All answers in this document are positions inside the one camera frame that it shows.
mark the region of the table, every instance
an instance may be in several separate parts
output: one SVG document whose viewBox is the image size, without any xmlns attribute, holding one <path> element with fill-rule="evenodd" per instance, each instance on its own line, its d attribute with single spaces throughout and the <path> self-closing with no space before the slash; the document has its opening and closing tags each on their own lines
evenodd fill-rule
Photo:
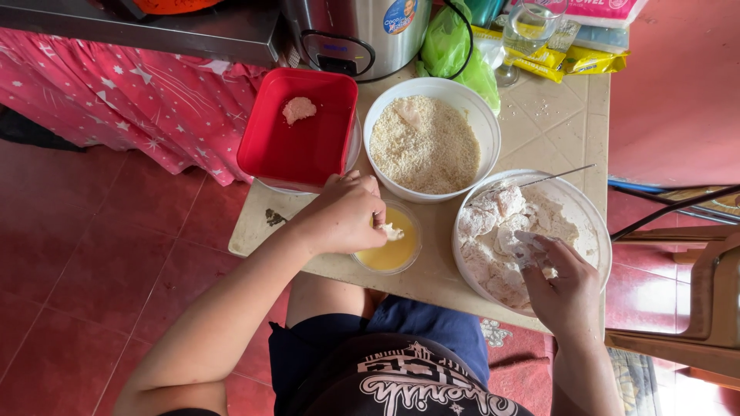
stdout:
<svg viewBox="0 0 740 416">
<path fill-rule="evenodd" d="M 364 121 L 373 101 L 393 85 L 415 77 L 413 62 L 380 81 L 360 84 L 357 112 Z M 514 168 L 564 172 L 584 164 L 597 164 L 564 177 L 580 188 L 606 218 L 607 143 L 610 76 L 566 76 L 555 84 L 522 71 L 501 95 L 502 149 L 492 173 Z M 372 173 L 365 151 L 354 165 L 362 174 Z M 381 187 L 384 199 L 399 200 Z M 334 278 L 418 301 L 479 315 L 496 321 L 549 332 L 536 318 L 529 318 L 489 303 L 464 280 L 452 257 L 451 234 L 457 210 L 465 195 L 434 205 L 404 201 L 422 223 L 422 251 L 414 264 L 392 276 L 376 275 L 348 255 L 319 255 L 304 272 Z M 229 251 L 246 257 L 278 226 L 268 225 L 266 211 L 292 218 L 315 195 L 287 195 L 256 181 L 247 195 Z M 602 333 L 605 294 L 601 295 Z"/>
</svg>

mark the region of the red tile floor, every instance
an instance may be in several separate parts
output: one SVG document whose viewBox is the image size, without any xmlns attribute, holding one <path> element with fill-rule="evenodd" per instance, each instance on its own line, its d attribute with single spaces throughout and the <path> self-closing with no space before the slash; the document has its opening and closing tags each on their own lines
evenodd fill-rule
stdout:
<svg viewBox="0 0 740 416">
<path fill-rule="evenodd" d="M 238 263 L 226 245 L 248 191 L 202 170 L 170 175 L 140 152 L 0 140 L 0 416 L 109 415 L 152 343 Z M 610 192 L 609 230 L 655 208 Z M 697 223 L 667 215 L 650 227 L 677 224 Z M 685 326 L 689 269 L 671 261 L 675 249 L 614 247 L 608 326 Z M 267 321 L 284 322 L 287 295 L 227 379 L 231 415 L 272 414 Z M 665 416 L 740 415 L 737 395 L 656 365 Z"/>
</svg>

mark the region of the wooden chair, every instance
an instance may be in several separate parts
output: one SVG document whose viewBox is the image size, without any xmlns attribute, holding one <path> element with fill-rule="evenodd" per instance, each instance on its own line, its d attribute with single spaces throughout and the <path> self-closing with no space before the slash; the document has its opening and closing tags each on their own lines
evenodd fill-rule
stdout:
<svg viewBox="0 0 740 416">
<path fill-rule="evenodd" d="M 640 232 L 638 239 L 633 240 L 637 243 L 640 235 L 647 233 L 650 241 L 663 238 L 665 244 L 672 233 L 676 239 L 671 244 L 694 244 L 701 238 L 706 242 L 691 270 L 688 328 L 675 335 L 607 329 L 605 342 L 615 348 L 740 378 L 740 227 L 688 229 L 683 234 L 679 230 L 687 229 Z"/>
</svg>

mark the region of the stainless steel rice cooker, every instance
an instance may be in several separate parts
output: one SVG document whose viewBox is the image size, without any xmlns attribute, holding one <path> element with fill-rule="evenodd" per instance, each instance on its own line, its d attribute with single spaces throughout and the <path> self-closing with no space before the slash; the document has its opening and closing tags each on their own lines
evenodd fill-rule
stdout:
<svg viewBox="0 0 740 416">
<path fill-rule="evenodd" d="M 431 0 L 281 0 L 281 8 L 305 62 L 367 81 L 419 52 Z"/>
</svg>

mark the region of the breadcrumbs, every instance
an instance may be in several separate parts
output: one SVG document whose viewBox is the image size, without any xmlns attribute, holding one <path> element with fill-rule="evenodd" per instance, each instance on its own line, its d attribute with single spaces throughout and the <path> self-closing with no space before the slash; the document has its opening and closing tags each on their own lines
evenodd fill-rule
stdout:
<svg viewBox="0 0 740 416">
<path fill-rule="evenodd" d="M 411 104 L 418 128 L 394 108 Z M 480 145 L 459 111 L 437 98 L 396 98 L 375 122 L 370 155 L 378 169 L 406 189 L 446 194 L 466 188 L 480 165 Z"/>
</svg>

